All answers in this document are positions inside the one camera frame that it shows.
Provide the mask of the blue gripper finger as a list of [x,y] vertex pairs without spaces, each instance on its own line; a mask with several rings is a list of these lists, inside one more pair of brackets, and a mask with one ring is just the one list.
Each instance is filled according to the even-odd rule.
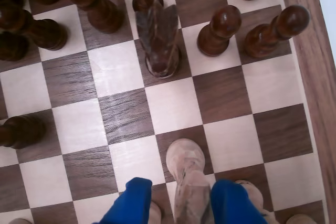
[[216,224],[266,223],[245,188],[230,180],[219,180],[213,185],[211,207]]
[[152,182],[135,177],[126,183],[125,191],[115,200],[100,224],[144,224],[149,220]]

